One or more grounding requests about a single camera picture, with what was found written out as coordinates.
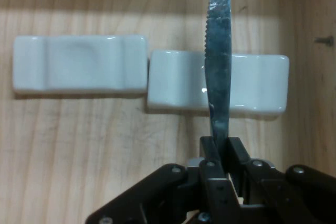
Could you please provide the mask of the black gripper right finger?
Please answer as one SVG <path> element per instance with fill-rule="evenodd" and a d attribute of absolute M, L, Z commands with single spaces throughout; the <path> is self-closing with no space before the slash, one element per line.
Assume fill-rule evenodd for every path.
<path fill-rule="evenodd" d="M 251 158 L 237 137 L 227 140 L 225 171 L 244 204 L 263 204 L 283 223 L 335 223 L 335 177 L 305 165 L 282 173 Z"/>

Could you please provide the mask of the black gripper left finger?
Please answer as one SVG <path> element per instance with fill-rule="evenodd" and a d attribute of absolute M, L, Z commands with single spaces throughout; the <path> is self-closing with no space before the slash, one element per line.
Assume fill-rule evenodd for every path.
<path fill-rule="evenodd" d="M 86 223 L 182 223 L 199 210 L 220 221 L 224 174 L 213 137 L 202 137 L 204 160 L 193 167 L 166 164 L 105 204 Z"/>

